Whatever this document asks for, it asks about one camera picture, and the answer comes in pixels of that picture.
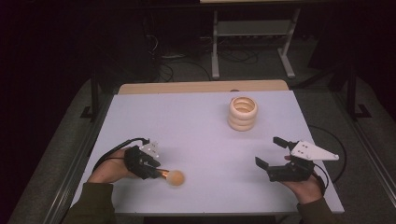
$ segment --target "human hand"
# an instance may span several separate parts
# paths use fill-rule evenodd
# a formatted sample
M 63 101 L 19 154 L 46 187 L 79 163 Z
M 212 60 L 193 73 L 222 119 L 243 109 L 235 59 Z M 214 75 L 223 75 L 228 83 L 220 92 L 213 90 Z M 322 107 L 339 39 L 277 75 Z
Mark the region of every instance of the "human hand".
M 290 156 L 286 156 L 285 159 L 289 161 Z M 284 181 L 281 183 L 294 193 L 300 204 L 312 203 L 323 197 L 320 190 L 320 183 L 312 175 L 305 181 Z
M 109 156 L 109 159 L 103 161 L 96 170 L 93 171 L 91 176 L 88 178 L 88 183 L 113 183 L 124 177 L 136 177 L 133 173 L 129 172 L 124 163 L 124 153 L 123 148 L 115 151 Z

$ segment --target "gray carpet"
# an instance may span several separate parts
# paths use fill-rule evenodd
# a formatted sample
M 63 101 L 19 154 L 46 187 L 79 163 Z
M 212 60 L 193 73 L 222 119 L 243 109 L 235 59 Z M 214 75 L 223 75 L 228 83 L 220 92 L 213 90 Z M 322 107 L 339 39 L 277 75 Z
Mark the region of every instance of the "gray carpet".
M 276 48 L 280 46 L 279 43 L 277 40 L 259 48 L 260 50 L 250 51 L 250 53 L 258 53 L 256 63 L 236 63 L 220 58 L 220 80 L 284 79 L 291 86 L 307 80 L 318 72 L 306 67 L 316 42 L 314 40 L 296 40 L 292 42 L 288 54 L 296 78 L 286 78 L 276 53 Z M 231 53 L 239 57 L 244 57 L 245 54 L 243 52 Z M 210 54 L 207 52 L 203 52 L 200 57 L 181 58 L 168 62 L 166 65 L 173 69 L 173 81 L 207 81 L 207 73 L 211 71 Z M 329 78 L 321 79 L 309 89 L 295 91 L 295 94 L 307 123 L 312 125 L 310 130 L 316 144 L 331 149 L 341 156 L 340 161 L 325 162 L 331 178 L 335 178 L 339 174 L 345 158 L 342 156 L 343 152 L 339 142 L 327 132 L 334 134 L 346 149 L 346 169 L 335 184 L 341 202 L 346 209 L 346 212 L 339 216 L 346 223 L 394 223 L 396 220 L 395 206 L 377 177 L 369 154 L 356 132 L 356 125 L 358 124 L 366 133 L 389 173 L 396 176 L 396 163 L 393 161 L 396 158 L 396 150 L 394 150 L 394 146 L 396 146 L 395 122 L 375 99 L 372 90 L 361 80 L 358 82 L 357 103 L 366 105 L 373 117 L 359 119 L 357 123 L 352 121 L 345 113 L 344 91 L 332 93 L 326 89 Z M 88 119 L 79 117 L 87 105 L 90 105 L 89 82 L 81 88 L 70 105 L 9 223 L 43 223 L 44 220 L 51 223 L 46 219 L 48 211 L 52 207 L 51 202 L 58 199 L 57 193 L 64 181 L 64 176 L 70 169 L 74 156 L 81 149 L 86 136 L 94 136 L 92 132 L 98 132 Z M 83 167 L 76 170 L 76 179 L 79 179 L 82 171 Z M 45 189 L 41 188 L 43 183 L 46 184 Z M 58 208 L 53 220 L 62 219 L 67 206 L 71 203 L 73 188 L 77 186 L 77 183 L 72 182 L 69 186 L 71 194 L 66 195 L 62 201 L 64 204 Z M 143 223 L 142 217 L 118 216 L 117 219 L 119 223 Z M 280 223 L 291 224 L 298 223 L 300 218 L 291 216 L 278 217 L 277 219 Z

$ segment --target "dark background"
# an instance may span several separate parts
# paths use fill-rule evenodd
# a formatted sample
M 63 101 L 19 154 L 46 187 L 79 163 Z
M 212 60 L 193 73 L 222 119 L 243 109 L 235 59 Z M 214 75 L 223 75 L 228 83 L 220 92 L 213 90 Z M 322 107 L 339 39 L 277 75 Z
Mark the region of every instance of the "dark background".
M 79 10 L 91 5 L 1 1 L 0 223 L 7 222 L 65 110 L 93 71 L 110 92 L 124 82 L 150 82 L 157 71 L 148 55 L 148 29 L 180 46 L 211 29 L 207 11 L 155 11 L 153 20 L 145 21 L 145 11 Z M 396 119 L 393 9 L 362 1 L 304 7 L 294 37 L 319 38 L 312 67 L 326 69 L 348 58 Z M 261 14 L 248 13 L 254 18 Z

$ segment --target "wire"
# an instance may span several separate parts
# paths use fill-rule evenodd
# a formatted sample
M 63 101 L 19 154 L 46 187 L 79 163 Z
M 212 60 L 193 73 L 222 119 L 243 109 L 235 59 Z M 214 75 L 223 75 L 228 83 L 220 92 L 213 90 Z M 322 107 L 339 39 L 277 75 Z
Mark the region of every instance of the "wire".
M 344 163 L 343 163 L 343 167 L 341 168 L 340 173 L 337 175 L 337 177 L 336 177 L 334 180 L 332 180 L 332 183 L 335 184 L 335 183 L 340 179 L 340 177 L 341 177 L 342 174 L 344 173 L 345 169 L 347 168 L 347 150 L 346 150 L 346 148 L 344 147 L 343 143 L 340 141 L 340 139 L 339 139 L 337 136 L 335 136 L 335 134 L 333 134 L 333 133 L 327 131 L 326 129 L 323 129 L 323 128 L 320 128 L 320 127 L 318 127 L 318 126 L 315 126 L 315 125 L 308 124 L 308 127 L 319 129 L 319 130 L 321 130 L 321 131 L 323 131 L 323 132 L 325 132 L 325 133 L 331 135 L 331 136 L 340 144 L 341 149 L 343 150 L 343 153 L 344 153 Z
M 323 174 L 326 176 L 326 186 L 324 187 L 325 189 L 327 189 L 327 187 L 329 187 L 329 176 L 326 174 L 326 172 L 324 171 L 323 168 L 321 168 L 319 165 L 317 165 L 316 163 L 314 163 L 315 166 L 317 166 L 322 172 Z

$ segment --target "green sleeve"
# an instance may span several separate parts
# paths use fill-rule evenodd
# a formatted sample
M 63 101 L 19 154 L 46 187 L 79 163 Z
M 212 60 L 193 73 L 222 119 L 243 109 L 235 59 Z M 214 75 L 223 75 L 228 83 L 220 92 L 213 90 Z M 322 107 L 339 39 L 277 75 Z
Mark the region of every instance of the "green sleeve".
M 69 209 L 64 223 L 116 223 L 112 192 L 111 184 L 85 183 L 79 200 Z
M 298 204 L 297 209 L 303 218 L 304 224 L 341 224 L 335 217 L 324 198 L 312 203 Z

